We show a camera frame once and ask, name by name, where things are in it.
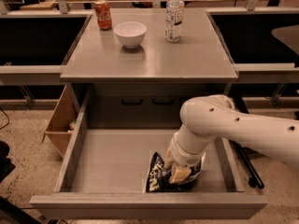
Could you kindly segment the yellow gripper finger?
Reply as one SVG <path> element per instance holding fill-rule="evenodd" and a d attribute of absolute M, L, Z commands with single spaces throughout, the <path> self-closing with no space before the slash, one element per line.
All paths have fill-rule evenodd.
<path fill-rule="evenodd" d="M 171 148 L 169 147 L 166 151 L 165 160 L 164 160 L 164 168 L 168 169 L 173 164 L 173 157 L 171 153 Z"/>
<path fill-rule="evenodd" d="M 180 166 L 173 163 L 169 183 L 177 184 L 184 181 L 190 175 L 191 171 L 191 168 L 188 166 Z"/>

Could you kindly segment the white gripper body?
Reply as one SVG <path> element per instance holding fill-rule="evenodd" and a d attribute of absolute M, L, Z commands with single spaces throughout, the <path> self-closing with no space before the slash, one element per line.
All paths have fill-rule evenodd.
<path fill-rule="evenodd" d="M 206 155 L 206 144 L 199 142 L 194 134 L 175 133 L 170 141 L 169 151 L 173 162 L 179 166 L 194 167 Z"/>

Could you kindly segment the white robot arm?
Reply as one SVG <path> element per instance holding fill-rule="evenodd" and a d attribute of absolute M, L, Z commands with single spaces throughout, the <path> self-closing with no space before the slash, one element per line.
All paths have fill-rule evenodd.
<path fill-rule="evenodd" d="M 225 95 L 195 97 L 180 111 L 181 127 L 173 135 L 165 158 L 169 182 L 193 181 L 192 168 L 205 157 L 216 138 L 226 138 L 292 167 L 299 167 L 299 121 L 241 113 Z"/>

